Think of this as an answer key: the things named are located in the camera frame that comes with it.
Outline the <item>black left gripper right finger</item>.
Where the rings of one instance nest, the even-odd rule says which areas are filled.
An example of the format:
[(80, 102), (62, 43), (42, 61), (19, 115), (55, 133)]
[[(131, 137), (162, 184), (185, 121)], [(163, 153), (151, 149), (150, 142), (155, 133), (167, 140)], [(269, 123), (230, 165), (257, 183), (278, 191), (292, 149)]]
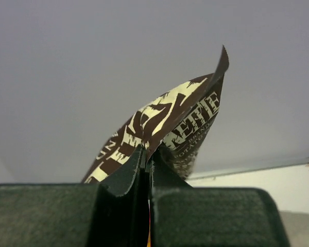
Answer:
[(252, 187), (194, 188), (160, 152), (150, 164), (152, 246), (290, 246), (270, 194)]

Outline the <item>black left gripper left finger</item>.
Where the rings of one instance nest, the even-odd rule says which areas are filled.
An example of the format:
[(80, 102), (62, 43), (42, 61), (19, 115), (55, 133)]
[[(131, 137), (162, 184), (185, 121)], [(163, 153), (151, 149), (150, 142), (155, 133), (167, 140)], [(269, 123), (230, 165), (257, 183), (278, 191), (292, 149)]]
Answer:
[(146, 246), (145, 149), (98, 184), (0, 184), (0, 246)]

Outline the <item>dark brown snack bag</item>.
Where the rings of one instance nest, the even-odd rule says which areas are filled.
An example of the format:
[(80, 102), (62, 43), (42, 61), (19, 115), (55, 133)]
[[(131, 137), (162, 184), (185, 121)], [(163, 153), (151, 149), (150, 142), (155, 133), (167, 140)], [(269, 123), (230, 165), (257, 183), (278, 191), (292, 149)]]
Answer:
[(129, 161), (138, 145), (147, 160), (157, 159), (186, 180), (219, 112), (228, 68), (223, 47), (215, 72), (182, 83), (137, 110), (109, 137), (81, 181), (103, 181)]

